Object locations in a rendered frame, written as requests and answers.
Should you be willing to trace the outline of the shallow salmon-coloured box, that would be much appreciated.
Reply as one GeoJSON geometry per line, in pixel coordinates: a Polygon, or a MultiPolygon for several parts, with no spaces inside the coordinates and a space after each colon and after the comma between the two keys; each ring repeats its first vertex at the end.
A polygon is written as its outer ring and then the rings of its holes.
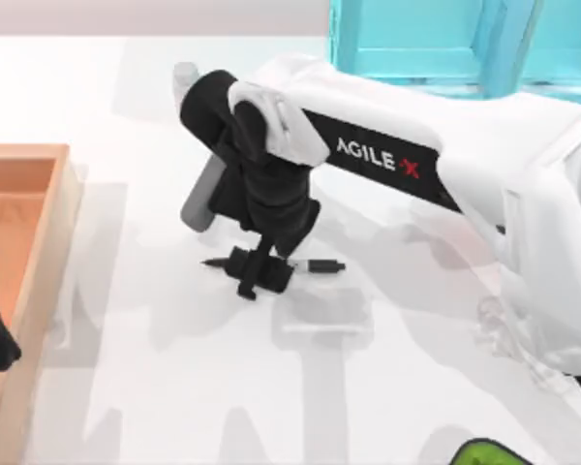
{"type": "Polygon", "coordinates": [[[83,187],[66,144],[0,143],[0,314],[22,357],[0,372],[0,465],[19,465],[83,187]]]}

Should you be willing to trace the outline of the light blue rack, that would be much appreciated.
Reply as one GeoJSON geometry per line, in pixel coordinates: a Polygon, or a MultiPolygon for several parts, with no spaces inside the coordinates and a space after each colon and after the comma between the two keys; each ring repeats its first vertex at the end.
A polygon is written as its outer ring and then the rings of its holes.
{"type": "Polygon", "coordinates": [[[581,104],[581,0],[329,0],[339,70],[446,97],[581,104]]]}

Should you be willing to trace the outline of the green object with black rim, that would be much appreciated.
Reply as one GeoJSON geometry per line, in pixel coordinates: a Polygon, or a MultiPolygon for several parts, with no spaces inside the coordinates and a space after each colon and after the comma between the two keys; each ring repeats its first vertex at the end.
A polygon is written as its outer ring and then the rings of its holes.
{"type": "Polygon", "coordinates": [[[448,465],[534,465],[530,460],[488,439],[474,438],[466,441],[454,453],[448,465]]]}

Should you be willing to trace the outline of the black marker pen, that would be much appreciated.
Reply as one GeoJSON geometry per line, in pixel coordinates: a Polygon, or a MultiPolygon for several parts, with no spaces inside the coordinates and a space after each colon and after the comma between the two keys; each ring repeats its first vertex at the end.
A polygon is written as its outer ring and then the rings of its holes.
{"type": "MultiPolygon", "coordinates": [[[[247,266],[253,264],[255,250],[233,247],[226,257],[215,257],[201,261],[209,267],[222,269],[228,276],[242,277],[247,266]]],[[[265,276],[275,272],[337,274],[346,269],[346,265],[334,259],[284,259],[278,256],[265,256],[258,263],[257,270],[265,276]]]]}

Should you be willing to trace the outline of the pale grey rounded box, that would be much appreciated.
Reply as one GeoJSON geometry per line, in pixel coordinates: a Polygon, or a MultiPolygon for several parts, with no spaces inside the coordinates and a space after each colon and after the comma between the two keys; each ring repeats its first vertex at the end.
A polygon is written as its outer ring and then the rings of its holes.
{"type": "Polygon", "coordinates": [[[225,170],[224,161],[211,153],[180,210],[181,221],[192,231],[203,233],[213,223],[216,214],[209,207],[209,202],[225,170]]]}

